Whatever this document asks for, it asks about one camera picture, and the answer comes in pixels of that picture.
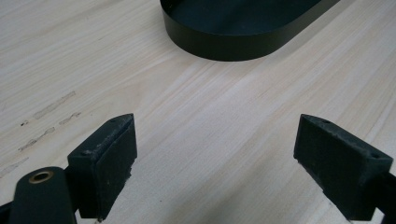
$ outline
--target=black oval tray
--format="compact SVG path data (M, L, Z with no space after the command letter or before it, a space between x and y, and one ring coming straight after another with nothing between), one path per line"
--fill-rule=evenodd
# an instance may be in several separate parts
M166 31L182 49L244 61L282 47L339 0L161 0Z

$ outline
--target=black clamp jaw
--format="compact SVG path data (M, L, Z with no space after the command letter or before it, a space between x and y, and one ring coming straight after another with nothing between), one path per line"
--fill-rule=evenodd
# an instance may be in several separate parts
M375 208L383 224L396 223L393 158L337 125L301 115L294 158L348 220L369 221Z
M67 156L66 169L45 167L21 178L14 201L0 207L0 223L77 223L77 210L101 221L136 157L134 115L111 119Z

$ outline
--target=wood grain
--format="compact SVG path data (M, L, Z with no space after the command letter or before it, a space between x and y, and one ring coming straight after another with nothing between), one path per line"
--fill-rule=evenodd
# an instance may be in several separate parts
M132 112L138 159L105 223L348 223L292 157L299 116L396 158L395 15L341 1L275 53L222 63L179 49L157 0L3 0L0 204Z

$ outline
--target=light wooden surface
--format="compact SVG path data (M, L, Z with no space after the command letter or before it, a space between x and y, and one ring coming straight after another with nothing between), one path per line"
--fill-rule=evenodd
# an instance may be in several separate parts
M239 63L178 48L159 0L0 1L0 204L126 113L138 159L105 223L348 223L292 157L297 125L396 158L396 1L343 0Z

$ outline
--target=scratch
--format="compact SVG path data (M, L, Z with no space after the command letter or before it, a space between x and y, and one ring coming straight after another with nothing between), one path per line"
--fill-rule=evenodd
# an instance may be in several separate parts
M38 141L39 141L41 138L43 138L45 135L47 135L47 134L49 134L49 133L53 133L53 132L55 132L55 128L54 128L54 127L50 128L50 129L47 129L43 134L41 134L41 135L38 136L37 138L29 140L29 142L28 142L26 145L24 145L23 147L20 147L20 148L18 149L18 151L24 151L26 148L31 147L31 146L34 145L36 142L38 142Z
M64 96L61 99L57 100L55 103L50 104L47 107L45 107L44 109L42 109L42 110L38 111L37 113L33 114L33 117L35 119L43 118L46 114L48 114L49 112L53 111L58 106L60 106L61 104L66 102L69 98L71 98L71 97L73 97L75 95L76 95L75 91L72 91L72 92L68 93L66 96Z
M18 166L20 166L22 163L26 162L29 159L29 157L26 157L25 159L18 161L17 163L14 163L12 165L9 165L8 167L4 168L2 171L0 171L0 179L3 178L5 175L11 173L13 170L17 169Z
M72 114L72 116L70 116L69 118L64 119L64 120L62 120L61 122L59 122L59 124L60 124L60 125L64 125L64 124L66 124L67 122L69 122L70 119L72 119L72 118L78 118L78 116L79 116L80 114L81 114L80 112L76 112L76 113Z

